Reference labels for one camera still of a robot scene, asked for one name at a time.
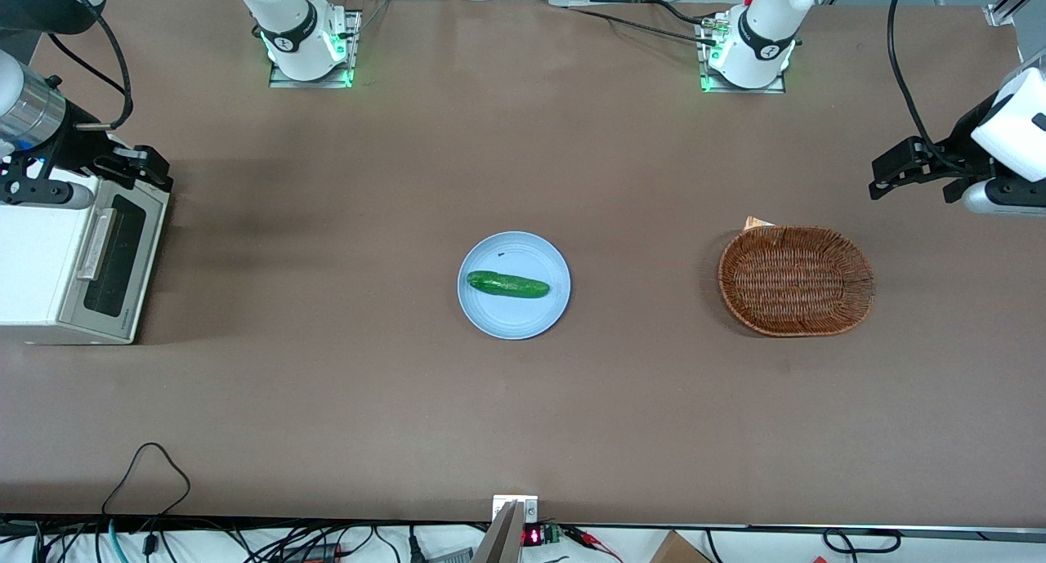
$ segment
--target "metal cylinder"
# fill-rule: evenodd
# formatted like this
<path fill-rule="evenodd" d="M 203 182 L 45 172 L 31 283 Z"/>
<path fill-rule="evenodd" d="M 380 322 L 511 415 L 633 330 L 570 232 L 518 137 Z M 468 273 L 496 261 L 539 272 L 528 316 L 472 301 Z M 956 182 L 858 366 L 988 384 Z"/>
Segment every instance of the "metal cylinder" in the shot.
<path fill-rule="evenodd" d="M 0 60 L 6 61 L 6 58 L 14 61 L 9 54 L 0 52 Z M 26 65 L 0 63 L 0 72 L 6 72 L 0 74 L 0 85 L 6 85 L 6 90 L 14 96 L 8 102 L 7 111 L 0 110 L 0 142 L 10 143 L 15 151 L 27 151 L 46 142 L 62 125 L 66 112 L 65 97 L 48 87 L 41 75 Z M 20 91 L 17 86 L 19 76 Z"/>

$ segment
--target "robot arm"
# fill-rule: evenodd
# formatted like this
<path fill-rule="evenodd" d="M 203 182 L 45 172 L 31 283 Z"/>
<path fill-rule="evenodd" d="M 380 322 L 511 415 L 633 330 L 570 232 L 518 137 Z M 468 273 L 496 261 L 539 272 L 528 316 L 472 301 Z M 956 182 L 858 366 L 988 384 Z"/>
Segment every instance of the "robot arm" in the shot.
<path fill-rule="evenodd" d="M 976 213 L 1046 216 L 1046 50 L 1017 68 L 998 93 L 935 143 L 912 136 L 872 162 L 871 199 L 909 183 L 951 178 L 945 201 Z"/>
<path fill-rule="evenodd" d="M 815 0 L 751 0 L 725 15 L 728 31 L 708 61 L 743 89 L 767 87 L 788 65 L 795 35 Z"/>
<path fill-rule="evenodd" d="M 0 29 L 79 33 L 95 22 L 105 0 L 0 0 Z M 52 168 L 94 175 L 131 189 L 138 180 L 169 192 L 168 164 L 150 147 L 129 149 L 98 119 L 43 78 L 0 51 L 0 203 L 78 209 L 93 195 L 50 178 Z"/>
<path fill-rule="evenodd" d="M 105 1 L 0 0 L 0 29 L 79 33 L 95 23 Z M 317 80 L 348 58 L 340 5 L 324 0 L 244 2 L 257 20 L 270 58 L 288 77 Z M 0 51 L 0 157 L 9 157 L 0 162 L 0 203 L 90 205 L 76 184 L 50 179 L 55 167 L 98 176 L 128 189 L 146 181 L 170 190 L 168 164 L 160 154 L 150 147 L 128 149 L 109 136 L 105 125 L 58 90 L 59 83 Z"/>
<path fill-rule="evenodd" d="M 269 57 L 295 81 L 322 77 L 348 58 L 345 8 L 325 0 L 243 0 Z"/>

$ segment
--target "mounting plate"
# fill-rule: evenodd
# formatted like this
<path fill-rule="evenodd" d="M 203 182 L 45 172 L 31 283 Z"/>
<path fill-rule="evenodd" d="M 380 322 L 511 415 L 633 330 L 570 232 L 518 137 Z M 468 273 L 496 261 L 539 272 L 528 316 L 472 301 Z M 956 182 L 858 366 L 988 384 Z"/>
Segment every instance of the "mounting plate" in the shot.
<path fill-rule="evenodd" d="M 345 23 L 344 26 L 336 26 L 334 35 L 347 31 L 349 37 L 347 39 L 333 38 L 331 45 L 338 51 L 344 50 L 346 53 L 345 60 L 337 64 L 327 74 L 314 81 L 292 80 L 288 75 L 285 75 L 283 71 L 280 71 L 276 67 L 276 64 L 273 63 L 272 70 L 269 72 L 269 87 L 291 87 L 295 89 L 344 89 L 353 87 L 353 77 L 356 74 L 356 52 L 360 46 L 362 12 L 357 9 L 345 10 L 340 5 L 337 5 L 336 8 L 344 10 Z"/>
<path fill-rule="evenodd" d="M 715 18 L 720 19 L 721 16 L 725 17 L 722 13 L 718 13 Z M 713 39 L 717 42 L 722 42 L 722 38 L 718 38 L 718 36 L 721 37 L 722 35 L 709 33 L 709 30 L 701 26 L 701 24 L 695 24 L 693 31 L 698 38 Z M 711 52 L 717 48 L 698 43 L 698 70 L 701 72 L 701 90 L 705 91 L 705 93 L 784 93 L 784 72 L 778 72 L 777 78 L 774 78 L 773 83 L 760 89 L 743 89 L 726 81 L 721 72 L 708 65 Z"/>
<path fill-rule="evenodd" d="M 498 513 L 501 512 L 501 508 L 505 505 L 505 502 L 509 501 L 521 501 L 523 506 L 526 508 L 524 513 L 526 513 L 525 521 L 533 523 L 538 521 L 538 496 L 519 496 L 513 494 L 499 494 L 494 496 L 494 505 L 491 509 L 491 520 L 497 518 Z"/>

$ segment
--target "red digital display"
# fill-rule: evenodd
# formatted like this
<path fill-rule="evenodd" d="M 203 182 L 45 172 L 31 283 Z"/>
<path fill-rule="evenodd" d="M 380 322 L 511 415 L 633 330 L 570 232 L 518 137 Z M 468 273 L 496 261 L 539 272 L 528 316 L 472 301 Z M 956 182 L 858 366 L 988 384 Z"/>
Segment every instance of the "red digital display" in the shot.
<path fill-rule="evenodd" d="M 541 524 L 527 524 L 523 530 L 523 536 L 520 537 L 520 544 L 522 546 L 539 546 L 545 544 L 545 533 L 542 531 Z"/>

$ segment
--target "oven door handle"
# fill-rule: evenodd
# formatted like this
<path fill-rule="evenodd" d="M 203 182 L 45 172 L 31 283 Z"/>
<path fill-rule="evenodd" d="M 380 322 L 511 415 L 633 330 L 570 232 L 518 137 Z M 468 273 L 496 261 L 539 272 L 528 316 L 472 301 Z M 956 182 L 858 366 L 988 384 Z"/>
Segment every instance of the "oven door handle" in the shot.
<path fill-rule="evenodd" d="M 76 278 L 82 282 L 93 282 L 98 278 L 101 271 L 101 257 L 109 247 L 109 235 L 116 225 L 117 213 L 115 208 L 107 207 L 98 211 L 98 218 L 94 221 L 94 231 L 84 253 L 84 261 L 79 264 L 79 271 Z"/>

